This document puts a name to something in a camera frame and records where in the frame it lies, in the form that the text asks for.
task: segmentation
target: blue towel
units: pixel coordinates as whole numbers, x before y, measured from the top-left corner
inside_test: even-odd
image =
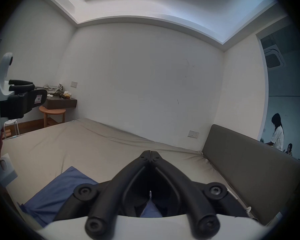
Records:
[[[76,186],[97,184],[74,167],[69,167],[25,204],[20,205],[24,213],[30,214],[42,227],[51,223],[64,202],[72,195]]]

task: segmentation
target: beige bedsheet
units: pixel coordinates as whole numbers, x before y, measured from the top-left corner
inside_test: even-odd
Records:
[[[7,190],[14,202],[25,203],[70,166],[96,182],[108,181],[144,150],[158,151],[193,181],[220,182],[234,193],[200,152],[153,142],[86,118],[5,140],[2,154],[9,154],[18,174]]]

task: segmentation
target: wooden floor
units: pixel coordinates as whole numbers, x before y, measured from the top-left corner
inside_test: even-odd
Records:
[[[52,126],[52,125],[57,125],[58,122],[56,122],[55,120],[53,120],[52,118],[49,117],[48,124],[49,124],[49,126]],[[33,121],[28,121],[28,122],[20,122],[20,123],[18,123],[18,126],[19,126],[20,134],[25,134],[28,132],[42,129],[44,127],[44,119],[38,119],[38,120],[33,120]],[[5,129],[6,129],[6,132],[11,131],[11,136],[16,135],[14,124],[5,126]]]

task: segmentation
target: person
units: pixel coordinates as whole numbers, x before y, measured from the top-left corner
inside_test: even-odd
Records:
[[[290,143],[290,144],[288,145],[287,151],[286,151],[286,153],[287,153],[288,155],[290,155],[290,156],[292,156],[291,150],[292,150],[292,144]]]
[[[284,130],[282,128],[281,117],[276,113],[271,122],[274,124],[274,133],[272,135],[271,141],[266,143],[269,146],[273,146],[277,150],[282,151],[284,148]]]

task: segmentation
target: air conditioner vent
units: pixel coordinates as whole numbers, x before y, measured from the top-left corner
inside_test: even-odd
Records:
[[[267,55],[265,57],[265,61],[267,63],[268,68],[280,66],[280,61],[279,61],[278,57],[276,56],[276,54]]]
[[[263,51],[268,70],[278,69],[284,66],[284,58],[276,44],[265,48]]]

